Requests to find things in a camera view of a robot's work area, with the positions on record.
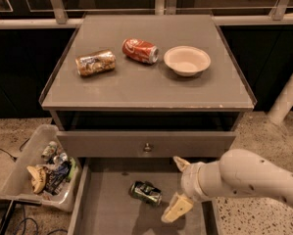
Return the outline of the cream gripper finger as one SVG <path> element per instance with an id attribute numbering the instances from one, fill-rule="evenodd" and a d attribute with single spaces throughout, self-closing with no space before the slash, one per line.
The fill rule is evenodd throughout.
<path id="1" fill-rule="evenodd" d="M 179 156 L 174 156 L 173 160 L 178 168 L 179 171 L 184 172 L 186 168 L 190 165 L 190 162 L 187 160 L 179 157 Z"/>
<path id="2" fill-rule="evenodd" d="M 175 193 L 169 206 L 165 209 L 161 221 L 164 223 L 172 223 L 187 212 L 193 209 L 194 202 L 187 198 L 184 194 Z"/>

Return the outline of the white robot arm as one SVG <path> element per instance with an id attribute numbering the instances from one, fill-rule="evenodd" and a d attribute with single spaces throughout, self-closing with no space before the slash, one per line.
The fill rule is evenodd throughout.
<path id="1" fill-rule="evenodd" d="M 216 197 L 264 197 L 293 209 L 293 172 L 245 149 L 231 149 L 212 163 L 190 163 L 173 158 L 181 175 L 181 193 L 175 193 L 162 215 L 172 223 L 191 211 L 195 203 Z"/>

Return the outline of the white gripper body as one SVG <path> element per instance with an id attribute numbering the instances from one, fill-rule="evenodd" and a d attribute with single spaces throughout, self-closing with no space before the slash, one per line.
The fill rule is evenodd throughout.
<path id="1" fill-rule="evenodd" d="M 218 163 L 186 163 L 182 169 L 181 189 L 194 202 L 209 201 L 218 193 Z"/>

